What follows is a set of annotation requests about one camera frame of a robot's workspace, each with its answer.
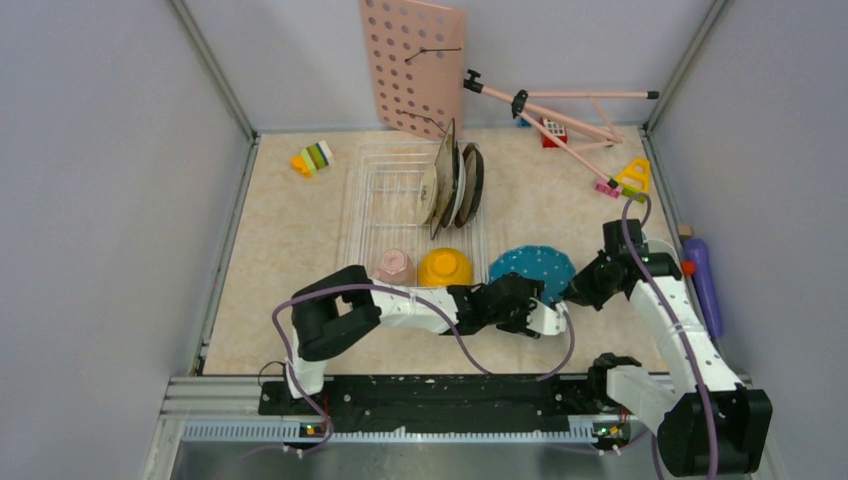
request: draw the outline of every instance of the plate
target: plate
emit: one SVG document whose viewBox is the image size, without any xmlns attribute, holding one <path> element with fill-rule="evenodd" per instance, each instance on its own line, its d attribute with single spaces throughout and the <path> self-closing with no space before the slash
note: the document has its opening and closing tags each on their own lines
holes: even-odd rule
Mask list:
<svg viewBox="0 0 848 480">
<path fill-rule="evenodd" d="M 508 273 L 545 282 L 542 302 L 552 305 L 562 300 L 562 292 L 577 274 L 563 252 L 546 245 L 525 245 L 508 250 L 489 267 L 489 283 Z"/>
<path fill-rule="evenodd" d="M 456 158 L 456 168 L 459 170 L 459 175 L 456 176 L 456 195 L 453 199 L 451 216 L 448 218 L 447 222 L 442 222 L 442 227 L 448 227 L 453 224 L 454 219 L 456 219 L 456 214 L 459 213 L 459 209 L 462 206 L 463 198 L 465 197 L 465 162 L 463 162 L 462 157 L 459 156 L 459 149 L 456 150 L 454 158 Z"/>
<path fill-rule="evenodd" d="M 418 206 L 415 209 L 415 223 L 424 225 L 430 219 L 430 216 L 433 215 L 433 210 L 436 209 L 438 187 L 436 166 L 427 165 L 424 175 L 421 176 L 421 183 L 418 186 Z"/>
<path fill-rule="evenodd" d="M 456 137 L 453 120 L 445 130 L 445 138 L 436 154 L 436 208 L 430 218 L 430 239 L 436 238 L 441 227 L 450 225 L 448 217 L 453 213 L 458 187 L 459 162 L 456 158 Z"/>
<path fill-rule="evenodd" d="M 462 152 L 465 159 L 465 193 L 454 225 L 462 227 L 474 218 L 483 198 L 483 155 L 477 145 L 470 143 Z"/>
</svg>

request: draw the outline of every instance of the pink cup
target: pink cup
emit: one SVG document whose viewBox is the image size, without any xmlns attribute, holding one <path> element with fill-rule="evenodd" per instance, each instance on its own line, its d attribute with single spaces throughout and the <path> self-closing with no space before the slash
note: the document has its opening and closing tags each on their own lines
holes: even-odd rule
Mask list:
<svg viewBox="0 0 848 480">
<path fill-rule="evenodd" d="M 383 254 L 374 279 L 390 285 L 415 286 L 415 265 L 404 252 L 392 249 Z"/>
</svg>

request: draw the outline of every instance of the yellow bowl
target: yellow bowl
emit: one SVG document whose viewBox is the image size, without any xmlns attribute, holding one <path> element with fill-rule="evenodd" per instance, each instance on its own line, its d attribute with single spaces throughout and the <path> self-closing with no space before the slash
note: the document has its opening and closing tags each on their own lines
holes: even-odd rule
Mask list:
<svg viewBox="0 0 848 480">
<path fill-rule="evenodd" d="M 418 267 L 418 285 L 471 285 L 471 260 L 454 248 L 437 248 L 421 260 Z"/>
</svg>

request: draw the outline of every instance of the black clip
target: black clip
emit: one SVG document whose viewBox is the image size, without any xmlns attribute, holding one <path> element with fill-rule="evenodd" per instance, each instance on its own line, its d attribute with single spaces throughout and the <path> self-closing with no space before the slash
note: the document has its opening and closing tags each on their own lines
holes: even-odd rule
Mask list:
<svg viewBox="0 0 848 480">
<path fill-rule="evenodd" d="M 483 91 L 483 84 L 477 81 L 478 78 L 480 78 L 480 74 L 469 69 L 468 78 L 462 81 L 462 86 L 472 92 L 480 93 Z"/>
<path fill-rule="evenodd" d="M 512 99 L 512 118 L 521 115 L 525 103 L 527 103 L 527 90 L 519 90 Z"/>
</svg>

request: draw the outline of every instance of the white cable tie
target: white cable tie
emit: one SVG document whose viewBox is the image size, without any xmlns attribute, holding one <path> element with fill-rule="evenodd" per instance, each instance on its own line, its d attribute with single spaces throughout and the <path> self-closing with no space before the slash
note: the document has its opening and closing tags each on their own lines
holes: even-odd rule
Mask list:
<svg viewBox="0 0 848 480">
<path fill-rule="evenodd" d="M 408 316 L 415 315 L 415 307 L 418 305 L 418 295 L 415 293 L 415 289 L 409 289 L 409 314 Z"/>
<path fill-rule="evenodd" d="M 692 333 L 704 333 L 704 326 L 700 323 L 695 324 L 682 324 L 675 323 L 672 326 L 668 327 L 668 330 L 663 334 L 660 338 L 660 341 L 657 342 L 657 347 L 659 347 L 660 351 L 665 349 L 665 344 L 668 343 L 672 338 L 679 336 L 681 332 L 692 332 Z"/>
</svg>

